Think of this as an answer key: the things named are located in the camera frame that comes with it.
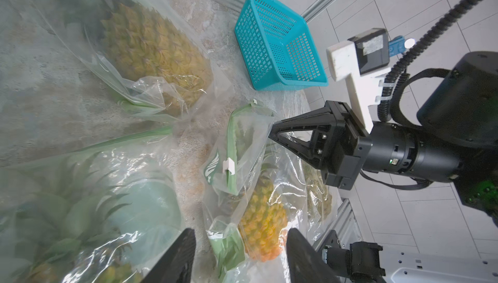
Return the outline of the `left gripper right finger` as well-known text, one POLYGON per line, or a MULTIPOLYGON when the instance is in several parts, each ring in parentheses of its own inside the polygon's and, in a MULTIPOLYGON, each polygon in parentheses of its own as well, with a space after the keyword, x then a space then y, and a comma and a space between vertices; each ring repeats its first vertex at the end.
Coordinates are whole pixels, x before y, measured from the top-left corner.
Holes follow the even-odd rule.
POLYGON ((285 249, 292 283, 335 281, 334 272, 298 229, 289 230, 285 249))

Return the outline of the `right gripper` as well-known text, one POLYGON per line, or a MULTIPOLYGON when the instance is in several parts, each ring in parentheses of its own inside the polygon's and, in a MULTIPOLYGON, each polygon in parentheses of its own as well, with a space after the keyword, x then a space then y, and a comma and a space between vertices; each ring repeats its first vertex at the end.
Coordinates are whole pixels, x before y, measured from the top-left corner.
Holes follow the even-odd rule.
POLYGON ((327 101, 323 108, 273 124, 269 138, 321 170, 326 185, 351 190, 372 149, 372 138, 347 103, 327 101), (329 128, 325 140, 278 139, 283 133, 329 128))

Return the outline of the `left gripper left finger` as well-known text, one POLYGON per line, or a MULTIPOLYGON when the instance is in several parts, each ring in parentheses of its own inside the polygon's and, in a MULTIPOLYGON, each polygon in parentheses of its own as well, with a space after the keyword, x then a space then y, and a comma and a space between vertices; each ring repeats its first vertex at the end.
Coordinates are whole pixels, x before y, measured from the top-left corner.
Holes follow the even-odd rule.
POLYGON ((195 251, 195 231, 186 228, 141 283, 189 283, 195 251))

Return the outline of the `orange pineapple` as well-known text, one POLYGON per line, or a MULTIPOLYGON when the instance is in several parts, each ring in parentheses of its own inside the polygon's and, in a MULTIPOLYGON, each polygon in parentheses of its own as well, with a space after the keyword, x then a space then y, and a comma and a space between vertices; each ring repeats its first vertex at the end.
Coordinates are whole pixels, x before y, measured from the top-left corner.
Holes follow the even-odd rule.
POLYGON ((280 255, 281 231, 287 226, 287 212, 275 191, 275 150, 267 146, 252 196, 239 223, 245 253, 256 261, 268 262, 280 255))

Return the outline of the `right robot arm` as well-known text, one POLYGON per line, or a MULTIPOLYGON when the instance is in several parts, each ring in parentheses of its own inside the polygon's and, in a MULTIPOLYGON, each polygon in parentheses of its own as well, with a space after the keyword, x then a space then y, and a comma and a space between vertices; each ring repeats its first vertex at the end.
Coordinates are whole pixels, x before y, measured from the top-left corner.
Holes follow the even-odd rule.
MULTIPOLYGON (((431 68, 415 80, 442 83, 418 111, 401 112, 399 85, 392 123, 372 131, 343 102, 276 123, 270 138, 322 172, 324 183, 350 189, 358 175, 409 177, 406 190, 453 183, 464 206, 497 220, 497 54, 467 53, 451 70, 431 68)), ((358 241, 344 249, 329 238, 310 245, 291 229, 286 254, 292 282, 496 282, 497 261, 444 258, 358 241)))

